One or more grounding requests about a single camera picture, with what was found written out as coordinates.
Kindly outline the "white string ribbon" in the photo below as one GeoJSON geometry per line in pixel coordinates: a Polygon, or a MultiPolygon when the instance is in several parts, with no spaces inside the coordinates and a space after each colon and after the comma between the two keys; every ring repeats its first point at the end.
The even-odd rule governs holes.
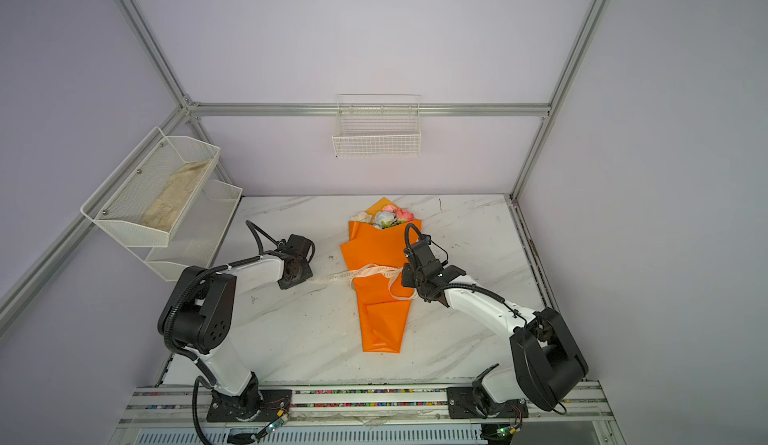
{"type": "Polygon", "coordinates": [[[401,276],[402,272],[403,272],[402,267],[392,267],[392,266],[369,263],[355,270],[348,270],[348,271],[338,272],[330,275],[313,276],[308,280],[308,283],[327,284],[331,282],[344,282],[350,288],[354,289],[354,280],[356,278],[367,278],[371,276],[381,275],[388,280],[387,291],[394,300],[410,301],[416,297],[417,293],[415,291],[412,291],[408,296],[395,295],[393,292],[393,286],[395,284],[395,281],[401,276]]]}

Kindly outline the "orange wrapping paper sheet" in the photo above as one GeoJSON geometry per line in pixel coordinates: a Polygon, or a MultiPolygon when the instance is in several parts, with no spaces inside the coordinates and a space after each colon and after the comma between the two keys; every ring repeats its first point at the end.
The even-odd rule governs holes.
{"type": "MultiPolygon", "coordinates": [[[[396,205],[391,200],[382,198],[365,212],[375,216],[388,204],[396,205]]],[[[348,270],[359,269],[369,263],[403,267],[406,263],[405,228],[409,223],[421,225],[421,221],[415,218],[410,222],[399,222],[397,226],[387,229],[377,229],[373,225],[353,222],[350,219],[349,239],[341,245],[348,270]]],[[[411,300],[394,300],[387,291],[387,282],[381,275],[354,280],[362,350],[368,353],[401,351],[411,300]]],[[[411,293],[401,285],[401,276],[395,281],[393,292],[399,296],[408,296],[411,293]]]]}

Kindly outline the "white fake rose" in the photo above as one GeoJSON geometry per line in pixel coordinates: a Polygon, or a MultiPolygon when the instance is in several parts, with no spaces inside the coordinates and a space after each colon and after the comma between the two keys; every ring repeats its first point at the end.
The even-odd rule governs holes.
{"type": "Polygon", "coordinates": [[[374,216],[372,224],[377,229],[387,229],[397,226],[399,220],[395,212],[382,210],[374,216]]]}

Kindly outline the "cream fake rose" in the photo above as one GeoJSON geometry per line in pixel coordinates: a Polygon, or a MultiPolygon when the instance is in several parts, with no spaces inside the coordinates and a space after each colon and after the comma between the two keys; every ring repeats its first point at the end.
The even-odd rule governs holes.
{"type": "Polygon", "coordinates": [[[368,214],[365,211],[360,212],[357,215],[353,216],[351,218],[351,220],[353,222],[364,223],[364,224],[368,224],[368,225],[374,225],[375,221],[376,221],[374,215],[368,214]]]}

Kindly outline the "pink fake rose spray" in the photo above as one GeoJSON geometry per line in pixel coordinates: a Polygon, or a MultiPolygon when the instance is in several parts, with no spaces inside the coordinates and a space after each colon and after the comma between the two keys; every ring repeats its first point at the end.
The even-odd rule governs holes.
{"type": "Polygon", "coordinates": [[[410,222],[415,219],[415,216],[410,211],[397,207],[394,204],[388,204],[383,208],[384,212],[388,212],[394,215],[395,220],[398,222],[410,222]]]}

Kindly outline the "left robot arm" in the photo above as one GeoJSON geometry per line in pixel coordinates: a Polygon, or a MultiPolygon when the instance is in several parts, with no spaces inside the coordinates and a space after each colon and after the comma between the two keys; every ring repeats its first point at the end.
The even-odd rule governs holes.
{"type": "Polygon", "coordinates": [[[163,307],[157,329],[172,353],[189,359],[209,387],[239,397],[255,383],[229,334],[235,298],[240,293],[238,275],[250,278],[247,291],[262,285],[288,290],[312,278],[310,262],[316,246],[307,237],[292,234],[273,250],[211,268],[188,266],[163,307]]]}

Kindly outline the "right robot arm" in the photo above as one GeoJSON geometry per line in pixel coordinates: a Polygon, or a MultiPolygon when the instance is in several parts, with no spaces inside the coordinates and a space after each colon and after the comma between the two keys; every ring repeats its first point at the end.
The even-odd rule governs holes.
{"type": "Polygon", "coordinates": [[[562,315],[551,307],[534,310],[514,303],[433,253],[434,242],[409,225],[405,232],[402,285],[427,303],[437,302],[483,325],[509,345],[512,365],[492,365],[470,388],[469,412],[501,415],[513,403],[530,402],[564,414],[562,400],[583,380],[589,366],[562,315]]]}

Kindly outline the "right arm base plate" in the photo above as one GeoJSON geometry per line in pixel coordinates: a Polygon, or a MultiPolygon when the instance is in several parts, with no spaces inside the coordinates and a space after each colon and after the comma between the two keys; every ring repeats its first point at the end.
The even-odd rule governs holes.
{"type": "Polygon", "coordinates": [[[446,396],[451,419],[525,419],[529,417],[525,400],[495,402],[479,387],[449,387],[446,389],[446,396]]]}

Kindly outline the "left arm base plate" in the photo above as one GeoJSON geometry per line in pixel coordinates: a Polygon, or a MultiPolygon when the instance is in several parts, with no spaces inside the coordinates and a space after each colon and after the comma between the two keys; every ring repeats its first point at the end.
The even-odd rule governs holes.
{"type": "Polygon", "coordinates": [[[290,389],[256,390],[251,387],[240,396],[228,396],[213,391],[206,421],[268,423],[275,420],[280,412],[288,413],[292,396],[290,389]]]}

